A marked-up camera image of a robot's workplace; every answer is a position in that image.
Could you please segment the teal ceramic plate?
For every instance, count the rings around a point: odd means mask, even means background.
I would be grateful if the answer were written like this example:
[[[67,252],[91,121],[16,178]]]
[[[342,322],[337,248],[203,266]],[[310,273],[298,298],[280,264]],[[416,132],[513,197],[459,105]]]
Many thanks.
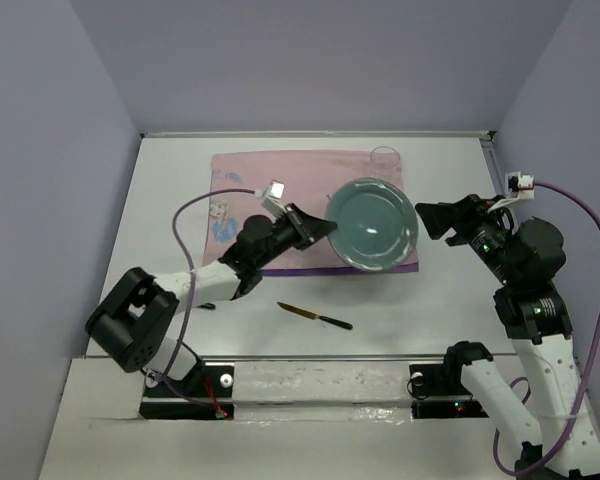
[[[415,261],[419,223],[415,208],[383,180],[350,181],[331,197],[325,218],[337,225],[328,235],[334,253],[366,273],[400,271]]]

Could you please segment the clear drinking glass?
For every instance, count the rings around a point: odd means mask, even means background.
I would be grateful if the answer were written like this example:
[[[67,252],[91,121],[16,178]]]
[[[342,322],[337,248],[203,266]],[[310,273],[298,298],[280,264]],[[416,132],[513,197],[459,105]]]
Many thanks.
[[[374,148],[369,154],[369,175],[371,178],[393,183],[399,176],[401,156],[389,146]]]

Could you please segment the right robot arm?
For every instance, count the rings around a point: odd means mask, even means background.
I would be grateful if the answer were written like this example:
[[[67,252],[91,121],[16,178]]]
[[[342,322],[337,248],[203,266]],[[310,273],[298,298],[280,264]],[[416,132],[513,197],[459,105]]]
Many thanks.
[[[524,370],[535,409],[516,397],[480,342],[449,347],[440,368],[450,391],[467,390],[518,452],[517,479],[600,479],[600,438],[585,402],[585,378],[573,356],[572,325],[553,278],[566,262],[553,224],[531,218],[507,225],[506,198],[469,195],[455,203],[419,203],[433,240],[469,246],[500,282],[497,316]]]

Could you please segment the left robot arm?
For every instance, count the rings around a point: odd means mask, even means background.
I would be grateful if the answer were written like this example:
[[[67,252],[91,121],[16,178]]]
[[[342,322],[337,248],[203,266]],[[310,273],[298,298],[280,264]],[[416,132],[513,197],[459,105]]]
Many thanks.
[[[246,296],[266,265],[289,249],[311,247],[336,228],[294,204],[274,220],[252,215],[229,249],[207,265],[158,276],[140,267],[128,270],[90,315],[85,331],[123,371],[151,371],[157,381],[189,395],[199,388],[203,367],[184,346],[191,310]]]

